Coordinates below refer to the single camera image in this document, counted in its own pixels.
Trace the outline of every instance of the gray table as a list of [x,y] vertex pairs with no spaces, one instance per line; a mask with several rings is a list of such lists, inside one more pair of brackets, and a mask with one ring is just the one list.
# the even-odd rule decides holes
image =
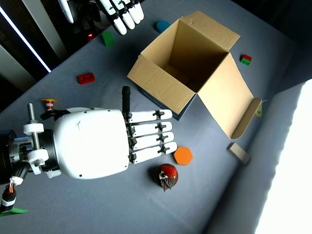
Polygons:
[[[46,97],[58,100],[57,109],[121,109],[123,85],[132,89],[132,111],[157,109],[126,75],[140,51],[158,35],[153,29],[155,22],[174,22],[198,9],[241,35],[231,52],[256,97],[270,97],[270,87],[281,78],[294,50],[290,39],[229,0],[146,0],[142,7],[145,19],[135,30],[122,37],[109,28],[115,36],[114,47],[104,47],[100,37],[85,45],[5,109],[0,114],[0,129],[22,134],[27,121],[26,104],[34,103],[39,118],[44,111],[40,99]],[[240,54],[252,56],[252,64],[240,64]],[[79,85],[76,76],[88,72],[93,72],[97,81]],[[244,136],[237,140],[243,148],[247,148],[259,121],[253,118]],[[162,163],[175,164],[172,156],[95,180],[29,175],[17,188],[16,206],[30,212],[1,218],[1,233],[201,232],[238,162],[226,150],[231,141],[200,99],[194,100],[180,121],[172,123],[178,145],[191,148],[194,159],[188,166],[177,166],[179,182],[171,191],[164,193],[149,174]],[[53,121],[45,121],[44,125],[52,128]]]

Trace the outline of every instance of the open cardboard box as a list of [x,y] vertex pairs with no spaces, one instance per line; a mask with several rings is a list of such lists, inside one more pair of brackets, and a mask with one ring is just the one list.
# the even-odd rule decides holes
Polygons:
[[238,34],[196,11],[148,45],[128,78],[177,115],[197,94],[224,133],[238,138],[261,103],[229,52],[238,39]]

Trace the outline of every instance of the led light strip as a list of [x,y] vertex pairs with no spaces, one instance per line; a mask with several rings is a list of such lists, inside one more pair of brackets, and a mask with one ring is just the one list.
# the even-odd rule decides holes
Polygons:
[[34,48],[29,44],[29,42],[26,40],[26,38],[23,36],[23,34],[19,31],[19,29],[15,26],[15,24],[11,21],[11,19],[8,17],[8,15],[5,13],[5,11],[0,6],[0,13],[3,15],[3,17],[8,21],[8,23],[11,25],[11,27],[14,29],[14,31],[19,35],[19,37],[23,40],[23,42],[27,45],[27,47],[33,52],[33,54],[36,56],[36,58],[41,62],[41,64],[44,66],[44,68],[50,73],[51,70],[48,68],[48,66],[45,64],[45,62],[40,58],[40,56],[37,54],[37,52],[34,50]]

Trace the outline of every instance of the red lego brick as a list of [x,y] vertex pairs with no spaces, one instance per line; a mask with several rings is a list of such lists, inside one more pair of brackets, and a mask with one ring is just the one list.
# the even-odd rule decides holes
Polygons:
[[243,55],[243,59],[247,59],[247,60],[251,61],[251,60],[252,60],[252,57],[250,57],[250,56],[248,56],[248,55]]
[[87,84],[96,81],[93,73],[87,73],[81,76],[77,76],[77,80],[79,84]]

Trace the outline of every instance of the orange block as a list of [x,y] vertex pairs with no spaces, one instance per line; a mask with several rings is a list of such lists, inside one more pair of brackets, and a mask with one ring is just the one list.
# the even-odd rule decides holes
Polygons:
[[188,165],[193,159],[192,152],[187,147],[179,147],[175,151],[174,157],[177,164],[180,165]]

